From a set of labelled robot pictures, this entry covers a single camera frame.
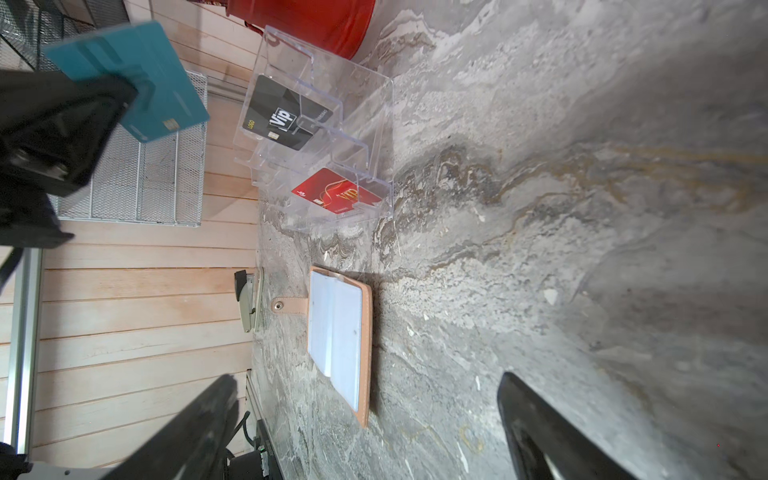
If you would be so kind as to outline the teal credit card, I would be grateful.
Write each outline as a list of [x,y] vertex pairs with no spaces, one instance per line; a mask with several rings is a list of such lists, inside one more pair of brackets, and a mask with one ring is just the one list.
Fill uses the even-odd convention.
[[42,51],[72,80],[104,75],[127,80],[137,96],[121,125],[142,143],[210,119],[163,27],[156,21],[95,30],[45,46]]

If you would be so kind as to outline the red credit card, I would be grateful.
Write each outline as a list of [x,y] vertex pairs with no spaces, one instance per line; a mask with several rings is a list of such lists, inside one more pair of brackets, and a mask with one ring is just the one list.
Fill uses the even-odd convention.
[[333,214],[352,211],[358,203],[374,206],[382,197],[369,189],[322,168],[292,189],[292,193]]

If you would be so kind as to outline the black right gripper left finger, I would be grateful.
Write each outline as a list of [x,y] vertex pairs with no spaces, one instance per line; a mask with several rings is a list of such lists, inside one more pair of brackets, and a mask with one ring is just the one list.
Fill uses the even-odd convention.
[[108,479],[222,479],[239,415],[237,381],[217,378]]

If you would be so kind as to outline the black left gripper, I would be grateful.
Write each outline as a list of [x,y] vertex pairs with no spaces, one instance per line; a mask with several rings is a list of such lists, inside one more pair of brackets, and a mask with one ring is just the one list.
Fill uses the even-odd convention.
[[74,238],[50,197],[91,180],[138,91],[111,74],[75,81],[58,71],[1,72],[1,244],[54,249]]

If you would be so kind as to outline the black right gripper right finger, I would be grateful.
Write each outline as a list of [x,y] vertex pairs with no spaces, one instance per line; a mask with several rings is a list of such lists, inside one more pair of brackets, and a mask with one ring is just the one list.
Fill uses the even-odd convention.
[[505,372],[497,405],[519,479],[632,479],[520,377]]

